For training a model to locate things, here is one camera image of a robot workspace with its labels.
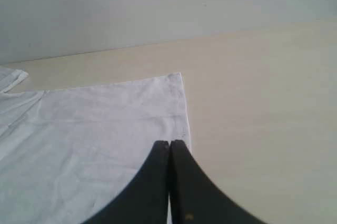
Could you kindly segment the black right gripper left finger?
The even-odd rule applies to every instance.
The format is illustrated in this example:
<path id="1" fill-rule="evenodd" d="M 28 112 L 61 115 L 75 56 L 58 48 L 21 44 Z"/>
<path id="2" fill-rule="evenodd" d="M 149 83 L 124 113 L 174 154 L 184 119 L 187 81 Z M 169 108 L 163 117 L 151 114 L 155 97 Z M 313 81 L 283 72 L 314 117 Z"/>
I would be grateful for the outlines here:
<path id="1" fill-rule="evenodd" d="M 167 223 L 169 148 L 156 141 L 128 185 L 85 223 Z"/>

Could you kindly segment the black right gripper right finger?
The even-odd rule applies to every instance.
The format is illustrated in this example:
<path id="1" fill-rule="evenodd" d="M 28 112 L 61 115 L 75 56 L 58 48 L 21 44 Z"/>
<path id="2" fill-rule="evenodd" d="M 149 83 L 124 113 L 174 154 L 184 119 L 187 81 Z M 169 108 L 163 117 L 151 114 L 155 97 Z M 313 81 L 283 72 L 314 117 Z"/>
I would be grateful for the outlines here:
<path id="1" fill-rule="evenodd" d="M 225 195 L 182 140 L 170 144 L 168 188 L 173 223 L 263 223 Z"/>

